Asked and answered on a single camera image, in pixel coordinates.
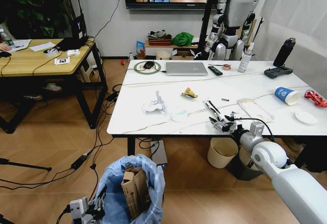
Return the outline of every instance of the cardboard box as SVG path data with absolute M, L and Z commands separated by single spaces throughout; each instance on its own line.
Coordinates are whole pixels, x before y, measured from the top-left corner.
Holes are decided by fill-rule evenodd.
M 177 54 L 172 56 L 172 60 L 194 60 L 194 56 L 188 50 L 178 50 Z
M 137 191 L 133 178 L 133 172 L 125 171 L 122 188 L 127 202 L 129 214 L 132 219 L 135 219 L 139 216 L 139 210 L 137 204 Z
M 122 182 L 125 199 L 132 219 L 149 209 L 147 176 L 142 168 L 127 167 Z

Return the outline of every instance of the bottle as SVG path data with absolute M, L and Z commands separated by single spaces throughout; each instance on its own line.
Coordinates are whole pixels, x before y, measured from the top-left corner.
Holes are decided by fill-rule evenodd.
M 253 55 L 253 52 L 252 52 L 253 46 L 254 46 L 254 42 L 251 42 L 250 46 L 244 52 L 240 66 L 239 66 L 239 72 L 245 72 L 245 70 L 250 62 L 250 59 Z
M 131 62 L 131 60 L 133 59 L 134 59 L 133 53 L 129 53 L 128 62 Z
M 0 34 L 1 34 L 1 38 L 3 41 L 5 41 L 5 43 L 10 46 L 12 49 L 15 48 L 15 44 L 12 41 L 11 37 L 5 33 L 5 31 L 3 29 L 0 29 Z
M 295 38 L 291 37 L 284 42 L 284 45 L 281 47 L 279 53 L 277 54 L 274 66 L 283 66 L 287 57 L 291 54 L 293 47 L 295 46 Z

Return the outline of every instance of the power strip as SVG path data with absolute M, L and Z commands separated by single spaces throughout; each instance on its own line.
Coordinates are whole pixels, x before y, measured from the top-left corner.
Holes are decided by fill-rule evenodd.
M 152 155 L 152 161 L 157 164 L 157 166 L 162 166 L 162 168 L 166 168 L 167 166 L 167 156 L 166 156 L 166 150 L 164 146 L 164 141 L 152 141 L 150 142 L 151 147 L 151 154 L 158 148 L 158 150 L 155 152 L 155 154 Z

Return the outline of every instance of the computer mouse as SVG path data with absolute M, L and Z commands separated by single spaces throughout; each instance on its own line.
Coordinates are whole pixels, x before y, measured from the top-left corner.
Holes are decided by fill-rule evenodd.
M 11 53 L 8 53 L 8 52 L 5 52 L 5 51 L 3 51 L 3 52 L 0 52 L 0 57 L 9 57 L 9 56 L 11 56 Z
M 144 69 L 151 69 L 154 66 L 154 61 L 147 61 L 143 67 Z

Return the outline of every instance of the laptop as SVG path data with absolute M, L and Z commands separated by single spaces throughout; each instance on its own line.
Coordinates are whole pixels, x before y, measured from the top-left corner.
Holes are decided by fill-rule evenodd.
M 84 14 L 71 21 L 72 37 L 65 37 L 59 42 L 56 48 L 60 51 L 79 49 L 87 40 L 86 25 Z
M 167 76 L 207 76 L 202 62 L 167 62 Z

